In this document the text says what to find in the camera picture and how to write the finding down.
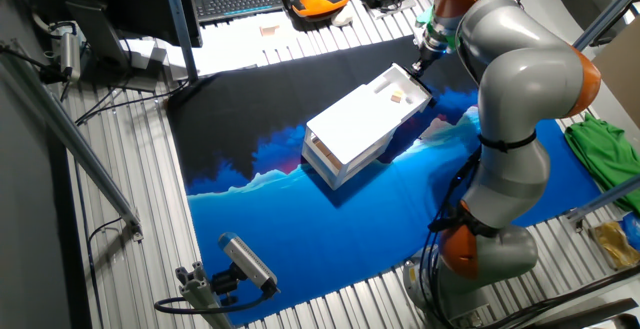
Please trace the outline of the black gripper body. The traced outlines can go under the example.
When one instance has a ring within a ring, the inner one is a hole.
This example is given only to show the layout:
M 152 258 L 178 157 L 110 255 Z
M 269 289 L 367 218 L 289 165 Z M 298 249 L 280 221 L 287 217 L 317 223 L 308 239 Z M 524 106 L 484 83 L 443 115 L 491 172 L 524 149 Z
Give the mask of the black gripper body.
M 428 67 L 434 61 L 441 58 L 448 48 L 448 41 L 445 37 L 425 35 L 419 44 L 420 59 L 422 67 Z

